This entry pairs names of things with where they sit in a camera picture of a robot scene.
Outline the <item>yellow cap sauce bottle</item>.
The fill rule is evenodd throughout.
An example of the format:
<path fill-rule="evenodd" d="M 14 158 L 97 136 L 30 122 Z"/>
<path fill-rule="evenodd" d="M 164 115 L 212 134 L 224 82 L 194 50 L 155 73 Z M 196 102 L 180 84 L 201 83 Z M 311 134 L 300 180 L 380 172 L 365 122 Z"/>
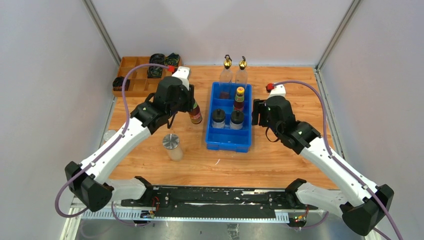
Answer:
<path fill-rule="evenodd" d="M 199 107 L 199 105 L 196 101 L 194 102 L 192 111 L 189 112 L 188 114 L 189 114 L 189 117 L 190 117 L 190 121 L 193 124 L 200 124 L 203 120 L 200 107 Z"/>
<path fill-rule="evenodd" d="M 245 88 L 239 86 L 236 88 L 233 102 L 234 111 L 243 111 L 245 106 Z"/>

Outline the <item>black cap shaker jar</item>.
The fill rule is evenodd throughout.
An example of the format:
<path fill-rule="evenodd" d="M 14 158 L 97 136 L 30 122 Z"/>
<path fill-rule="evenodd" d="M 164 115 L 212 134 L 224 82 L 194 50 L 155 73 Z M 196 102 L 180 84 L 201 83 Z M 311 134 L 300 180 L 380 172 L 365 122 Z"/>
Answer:
<path fill-rule="evenodd" d="M 230 115 L 229 127 L 233 130 L 241 130 L 243 128 L 245 115 L 240 110 L 234 110 Z"/>

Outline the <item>tall oil bottle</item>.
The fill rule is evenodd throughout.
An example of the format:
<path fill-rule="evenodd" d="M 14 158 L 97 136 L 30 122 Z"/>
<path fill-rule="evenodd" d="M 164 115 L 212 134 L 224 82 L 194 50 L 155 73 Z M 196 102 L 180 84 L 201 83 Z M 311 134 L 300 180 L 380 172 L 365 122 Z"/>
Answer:
<path fill-rule="evenodd" d="M 248 73 L 246 70 L 248 63 L 246 61 L 245 56 L 242 56 L 242 60 L 239 62 L 238 66 L 239 66 L 239 70 L 235 74 L 235 83 L 237 85 L 242 86 L 243 88 L 246 88 L 248 84 Z"/>
<path fill-rule="evenodd" d="M 223 62 L 223 70 L 219 76 L 219 98 L 229 99 L 231 84 L 233 80 L 233 73 L 231 71 L 232 59 L 229 54 L 226 54 Z"/>

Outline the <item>blue plastic divided bin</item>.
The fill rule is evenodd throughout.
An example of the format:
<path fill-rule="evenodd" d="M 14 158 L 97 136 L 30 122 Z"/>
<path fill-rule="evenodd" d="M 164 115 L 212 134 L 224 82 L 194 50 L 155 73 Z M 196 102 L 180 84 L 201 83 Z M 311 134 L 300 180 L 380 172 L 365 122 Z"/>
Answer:
<path fill-rule="evenodd" d="M 224 150 L 247 153 L 252 145 L 252 85 L 247 84 L 244 94 L 244 119 L 241 129 L 230 127 L 231 113 L 234 110 L 234 101 L 237 85 L 230 84 L 230 97 L 220 98 L 223 83 L 214 82 L 211 86 L 209 113 L 206 127 L 205 143 L 209 150 Z M 225 113 L 223 128 L 213 127 L 213 112 L 221 109 Z"/>

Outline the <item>silver lid spice jar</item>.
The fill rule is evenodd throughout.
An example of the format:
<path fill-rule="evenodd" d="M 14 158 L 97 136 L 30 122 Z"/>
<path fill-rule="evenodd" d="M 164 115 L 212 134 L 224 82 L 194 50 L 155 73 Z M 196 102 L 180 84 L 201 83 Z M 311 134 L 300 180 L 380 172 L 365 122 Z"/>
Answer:
<path fill-rule="evenodd" d="M 172 161 L 179 162 L 183 159 L 183 150 L 178 135 L 174 133 L 165 135 L 162 139 L 162 145 Z"/>

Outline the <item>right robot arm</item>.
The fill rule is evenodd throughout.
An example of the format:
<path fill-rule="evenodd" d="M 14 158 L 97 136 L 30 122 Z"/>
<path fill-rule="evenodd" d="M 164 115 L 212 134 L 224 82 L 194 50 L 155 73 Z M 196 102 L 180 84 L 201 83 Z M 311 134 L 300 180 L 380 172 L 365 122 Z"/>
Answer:
<path fill-rule="evenodd" d="M 367 236 L 390 209 L 394 190 L 377 185 L 327 146 L 327 139 L 305 121 L 296 120 L 290 102 L 280 95 L 254 99 L 252 125 L 271 130 L 285 147 L 317 166 L 338 190 L 317 187 L 304 179 L 294 180 L 285 190 L 292 209 L 312 205 L 340 218 L 356 234 Z"/>

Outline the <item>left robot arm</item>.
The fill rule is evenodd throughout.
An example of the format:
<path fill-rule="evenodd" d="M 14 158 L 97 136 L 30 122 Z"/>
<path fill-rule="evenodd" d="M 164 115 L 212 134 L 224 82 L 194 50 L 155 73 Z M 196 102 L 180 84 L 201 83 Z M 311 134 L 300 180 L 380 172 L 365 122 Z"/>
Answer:
<path fill-rule="evenodd" d="M 88 210 L 97 212 L 121 200 L 135 200 L 142 207 L 152 203 L 153 193 L 140 177 L 113 180 L 109 176 L 142 141 L 164 125 L 170 128 L 177 112 L 193 110 L 194 90 L 188 76 L 166 76 L 156 92 L 129 114 L 119 132 L 81 163 L 71 161 L 65 167 L 69 189 Z"/>

